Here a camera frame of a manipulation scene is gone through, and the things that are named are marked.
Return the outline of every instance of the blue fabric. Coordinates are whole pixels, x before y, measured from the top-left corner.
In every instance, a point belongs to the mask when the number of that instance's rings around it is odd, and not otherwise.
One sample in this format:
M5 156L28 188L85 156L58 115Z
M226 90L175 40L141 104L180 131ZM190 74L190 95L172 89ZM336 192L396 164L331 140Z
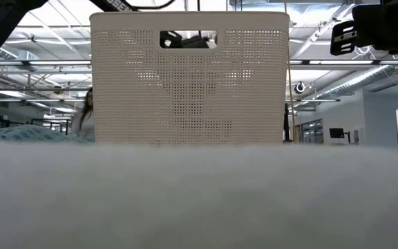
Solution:
M0 140L13 142L92 142L72 135L66 136L63 133L36 125L2 128L0 129Z

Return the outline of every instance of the fluffy white fabric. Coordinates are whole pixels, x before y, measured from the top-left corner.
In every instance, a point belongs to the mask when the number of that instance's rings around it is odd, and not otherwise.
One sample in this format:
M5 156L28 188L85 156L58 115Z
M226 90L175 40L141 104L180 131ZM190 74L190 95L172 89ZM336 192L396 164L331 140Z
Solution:
M398 249L398 153L0 143L0 248Z

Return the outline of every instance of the black object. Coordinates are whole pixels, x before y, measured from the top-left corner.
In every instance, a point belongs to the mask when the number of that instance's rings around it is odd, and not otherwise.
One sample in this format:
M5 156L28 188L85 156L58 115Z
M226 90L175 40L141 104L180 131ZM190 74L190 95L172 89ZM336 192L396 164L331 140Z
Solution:
M330 128L330 137L345 138L345 133L343 132L343 128Z
M332 29L332 55L351 53L355 47L373 46L398 54L398 0L381 0L377 5L352 9L354 21L337 24Z
M208 37L200 35L182 39L182 35L174 31L161 31L159 45L161 48L209 48L207 41L209 41Z
M302 94L305 91L305 85L302 82L294 85L294 92L296 94Z
M285 114L283 115L283 131L285 132L285 140L284 142L290 141L290 125L288 122L288 103L285 103Z
M343 134L348 135L348 144L350 144L351 143L351 132L345 132Z
M48 0L0 0L0 48L24 15L30 10L43 6ZM90 0L104 12L158 10L171 5L169 0L161 6L132 6L126 0Z

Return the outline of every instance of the ceiling pipe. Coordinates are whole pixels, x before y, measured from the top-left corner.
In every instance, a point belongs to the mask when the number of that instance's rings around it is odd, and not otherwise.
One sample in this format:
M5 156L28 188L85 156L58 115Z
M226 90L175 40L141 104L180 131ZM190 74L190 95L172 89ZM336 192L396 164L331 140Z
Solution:
M318 93L313 93L306 98L311 100L326 98L331 95L351 93L376 81L391 77L395 72L394 66L391 65L377 66L366 71L357 71L333 82L324 89L318 90Z
M383 86L378 86L378 87L376 87L374 89L370 89L369 92L370 93L378 93L380 91L392 88L394 86L398 86L398 80L397 81L392 81L391 83L385 84Z
M314 44L321 35L323 35L328 29L337 22L338 18L342 18L347 15L348 11L354 6L354 4L344 4L331 16L330 20L326 24L319 26L301 45L300 48L293 54L292 59L296 59L301 56L312 44Z
M74 47L72 44L69 44L64 38L62 38L58 33L56 33L53 29L51 29L49 26L47 26L46 23L44 23L40 18L38 18L35 14L29 12L35 19L38 20L38 22L41 24L41 26L46 29L51 35L56 37L60 42L65 44L71 51L77 53L79 56L81 56L84 59L88 59L87 56L81 54L76 47Z

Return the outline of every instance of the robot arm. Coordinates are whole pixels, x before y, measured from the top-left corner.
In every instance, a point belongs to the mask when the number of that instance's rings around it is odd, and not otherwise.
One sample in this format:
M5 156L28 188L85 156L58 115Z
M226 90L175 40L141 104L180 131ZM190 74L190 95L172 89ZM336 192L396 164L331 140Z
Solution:
M352 17L354 21L345 21L332 29L332 55L351 53L355 47L363 46L398 54L398 0L356 6Z

